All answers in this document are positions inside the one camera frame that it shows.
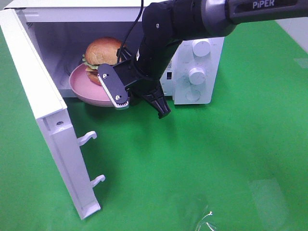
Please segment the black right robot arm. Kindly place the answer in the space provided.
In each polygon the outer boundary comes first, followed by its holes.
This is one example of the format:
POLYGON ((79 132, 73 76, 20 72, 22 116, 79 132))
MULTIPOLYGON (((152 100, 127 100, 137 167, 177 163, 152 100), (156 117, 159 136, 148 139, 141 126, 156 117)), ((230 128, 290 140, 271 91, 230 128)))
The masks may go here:
POLYGON ((128 87, 165 117, 169 106, 160 78, 184 40, 225 37, 238 24, 306 17, 306 0, 167 0, 142 15, 143 39, 134 58, 138 80, 128 87))

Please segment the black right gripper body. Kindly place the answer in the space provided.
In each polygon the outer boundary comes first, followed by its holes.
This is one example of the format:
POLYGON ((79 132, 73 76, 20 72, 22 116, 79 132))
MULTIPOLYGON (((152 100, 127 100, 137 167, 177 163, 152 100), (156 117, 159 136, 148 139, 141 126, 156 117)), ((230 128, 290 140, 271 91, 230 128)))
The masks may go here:
POLYGON ((140 98, 156 91, 163 95, 160 78, 177 48, 177 39, 156 41, 143 38, 133 62, 139 80, 132 85, 131 91, 140 98))

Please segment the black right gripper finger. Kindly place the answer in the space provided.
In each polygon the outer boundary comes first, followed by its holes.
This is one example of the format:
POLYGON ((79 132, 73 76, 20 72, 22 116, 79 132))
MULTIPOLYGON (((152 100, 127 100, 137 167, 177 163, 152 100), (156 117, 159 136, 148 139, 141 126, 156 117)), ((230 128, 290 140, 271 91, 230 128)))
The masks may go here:
POLYGON ((141 97, 158 112, 159 119, 171 112, 160 81, 151 82, 148 86, 142 86, 141 97))

